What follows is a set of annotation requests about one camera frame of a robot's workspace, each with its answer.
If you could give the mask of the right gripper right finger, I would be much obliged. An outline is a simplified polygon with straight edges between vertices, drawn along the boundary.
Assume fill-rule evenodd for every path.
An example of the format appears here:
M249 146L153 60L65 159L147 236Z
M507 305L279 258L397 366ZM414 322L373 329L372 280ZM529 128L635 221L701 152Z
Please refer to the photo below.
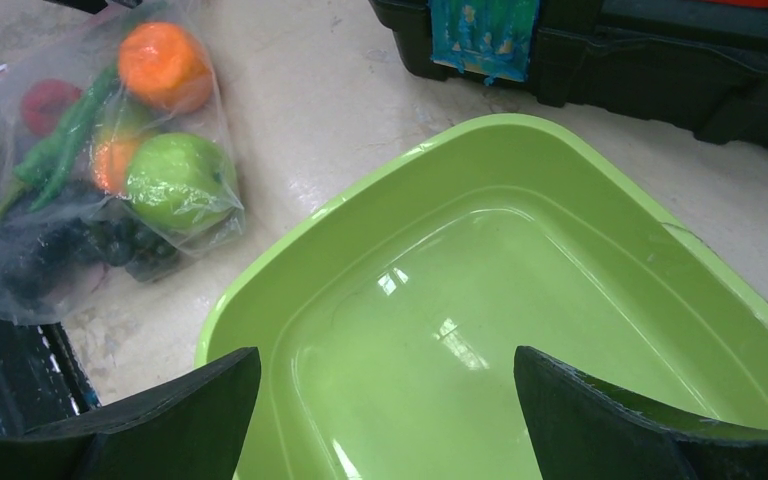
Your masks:
M694 414L531 346L514 381L545 479L768 479L768 430Z

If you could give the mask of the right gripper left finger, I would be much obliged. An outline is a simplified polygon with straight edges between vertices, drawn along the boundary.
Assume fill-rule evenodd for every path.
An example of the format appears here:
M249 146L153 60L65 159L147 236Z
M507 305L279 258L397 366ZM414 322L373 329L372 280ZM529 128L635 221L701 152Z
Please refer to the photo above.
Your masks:
M99 409L0 435L0 479L231 479L260 380L258 349L243 347Z

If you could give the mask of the clear zip top bag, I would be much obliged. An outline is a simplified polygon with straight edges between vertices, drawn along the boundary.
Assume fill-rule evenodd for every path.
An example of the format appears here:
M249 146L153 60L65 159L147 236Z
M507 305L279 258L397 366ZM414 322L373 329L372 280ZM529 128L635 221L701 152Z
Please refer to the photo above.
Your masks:
M0 320L43 325L243 233L237 159L188 1L135 1L0 74Z

